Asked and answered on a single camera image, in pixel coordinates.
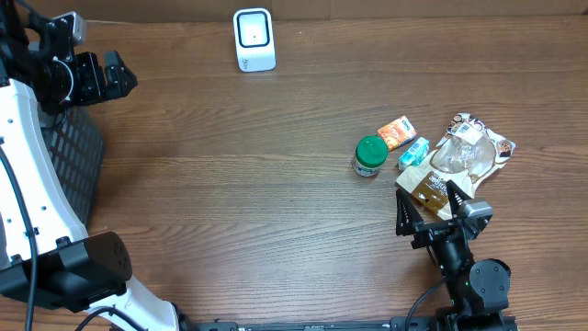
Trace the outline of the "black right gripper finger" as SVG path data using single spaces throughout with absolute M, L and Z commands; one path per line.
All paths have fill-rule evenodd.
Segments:
M 424 224 L 424 220 L 414 207 L 411 195 L 403 188 L 396 190 L 397 221 L 396 235 L 412 235 Z
M 451 215 L 457 216 L 460 205 L 464 201 L 470 200 L 470 196 L 466 194 L 453 180 L 448 180 L 446 187 Z

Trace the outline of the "brown white snack pouch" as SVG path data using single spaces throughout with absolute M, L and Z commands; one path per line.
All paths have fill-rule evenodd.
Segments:
M 442 220 L 452 217 L 447 182 L 471 198 L 483 180 L 505 166 L 515 143 L 469 113 L 459 113 L 423 161 L 407 166 L 396 183 Z

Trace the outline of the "green tissue pack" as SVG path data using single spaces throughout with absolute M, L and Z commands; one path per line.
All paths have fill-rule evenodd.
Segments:
M 409 166 L 420 165 L 429 153 L 429 141 L 419 137 L 411 147 L 399 157 L 398 167 L 404 171 Z

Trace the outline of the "green lid jar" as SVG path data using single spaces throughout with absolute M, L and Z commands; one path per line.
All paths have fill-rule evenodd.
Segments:
M 358 175 L 373 177 L 379 173 L 388 154 L 388 145 L 381 138 L 365 136 L 357 144 L 351 164 Z

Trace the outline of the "orange tissue pack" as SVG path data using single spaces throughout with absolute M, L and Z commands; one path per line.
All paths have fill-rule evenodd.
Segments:
M 377 130 L 378 137 L 387 145 L 390 152 L 412 141 L 417 131 L 406 116 L 384 125 Z

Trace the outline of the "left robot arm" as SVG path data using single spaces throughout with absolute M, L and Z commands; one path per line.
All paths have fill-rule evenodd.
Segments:
M 88 106 L 137 85 L 119 54 L 77 52 L 85 22 L 1 5 L 1 293 L 36 308 L 84 313 L 120 330 L 188 330 L 191 322 L 133 275 L 113 233 L 86 217 L 104 154 Z

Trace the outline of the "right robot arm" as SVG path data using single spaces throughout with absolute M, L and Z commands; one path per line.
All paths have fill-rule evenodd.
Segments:
M 426 223 L 412 203 L 411 194 L 396 190 L 396 235 L 411 236 L 412 248 L 424 248 L 442 279 L 423 293 L 405 317 L 390 320 L 392 330 L 515 331 L 513 316 L 505 316 L 511 269 L 502 260 L 476 261 L 469 243 L 489 224 L 493 211 L 484 199 L 467 195 L 453 181 L 446 183 L 450 218 Z M 432 317 L 414 316 L 421 303 L 445 286 L 451 304 Z

